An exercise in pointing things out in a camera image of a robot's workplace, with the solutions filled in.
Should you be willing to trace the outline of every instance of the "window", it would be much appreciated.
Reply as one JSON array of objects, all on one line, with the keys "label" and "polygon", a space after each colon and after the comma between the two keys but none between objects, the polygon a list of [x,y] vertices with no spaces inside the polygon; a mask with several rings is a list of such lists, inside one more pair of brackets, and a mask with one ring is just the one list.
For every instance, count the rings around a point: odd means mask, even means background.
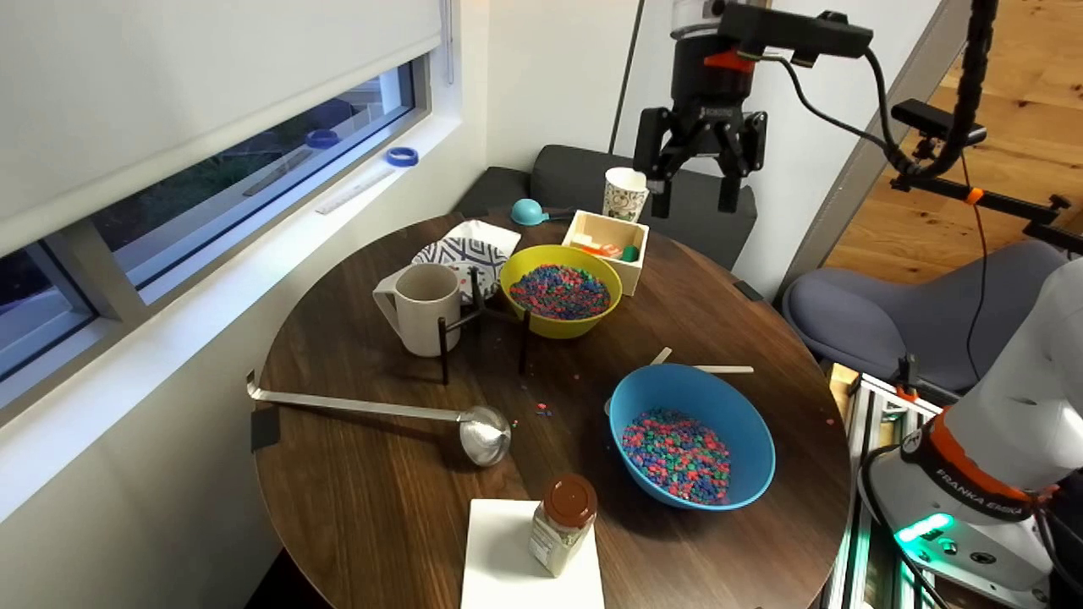
[{"label": "window", "polygon": [[27,377],[44,377],[39,362],[56,371],[91,349],[88,338],[74,341],[80,351],[71,341],[62,349],[65,338],[96,322],[134,329],[195,271],[370,157],[416,112],[414,73],[414,65],[388,66],[0,256],[0,408]]}]

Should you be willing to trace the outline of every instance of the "small jar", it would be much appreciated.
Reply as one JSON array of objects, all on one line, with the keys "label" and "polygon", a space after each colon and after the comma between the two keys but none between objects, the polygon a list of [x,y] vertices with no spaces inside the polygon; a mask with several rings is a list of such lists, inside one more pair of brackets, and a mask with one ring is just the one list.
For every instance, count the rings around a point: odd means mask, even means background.
[{"label": "small jar", "polygon": [[532,551],[550,576],[565,572],[565,562],[596,522],[596,503],[596,487],[580,474],[563,474],[540,490],[532,516]]}]

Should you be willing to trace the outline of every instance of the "window sill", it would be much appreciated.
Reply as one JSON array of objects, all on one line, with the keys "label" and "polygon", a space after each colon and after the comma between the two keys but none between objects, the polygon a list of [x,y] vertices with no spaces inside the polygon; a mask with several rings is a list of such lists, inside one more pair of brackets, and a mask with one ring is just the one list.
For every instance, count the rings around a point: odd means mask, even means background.
[{"label": "window sill", "polygon": [[[456,126],[456,113],[434,112],[388,144],[414,144],[425,157],[456,130]],[[388,173],[381,157],[346,173],[120,346],[2,422],[0,522],[65,474],[68,464],[140,408],[161,381],[168,381],[219,330],[314,256],[404,174],[405,173]]]}]

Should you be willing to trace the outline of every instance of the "colorful sprinkles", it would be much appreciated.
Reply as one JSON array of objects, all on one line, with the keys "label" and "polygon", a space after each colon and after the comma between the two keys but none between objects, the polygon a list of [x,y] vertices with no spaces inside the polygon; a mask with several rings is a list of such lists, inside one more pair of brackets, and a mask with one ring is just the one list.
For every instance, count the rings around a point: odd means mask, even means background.
[{"label": "colorful sprinkles", "polygon": [[634,464],[667,492],[722,503],[732,479],[732,451],[703,422],[661,408],[624,434]]},{"label": "colorful sprinkles", "polygon": [[610,286],[580,268],[540,265],[510,283],[510,298],[544,319],[592,319],[610,306]]}]

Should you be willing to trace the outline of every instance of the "window blind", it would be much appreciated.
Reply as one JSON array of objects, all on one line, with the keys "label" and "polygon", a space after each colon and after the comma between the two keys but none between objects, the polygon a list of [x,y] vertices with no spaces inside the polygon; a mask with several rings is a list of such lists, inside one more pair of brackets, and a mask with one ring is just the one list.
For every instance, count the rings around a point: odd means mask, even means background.
[{"label": "window blind", "polygon": [[0,256],[440,45],[440,0],[2,0]]}]

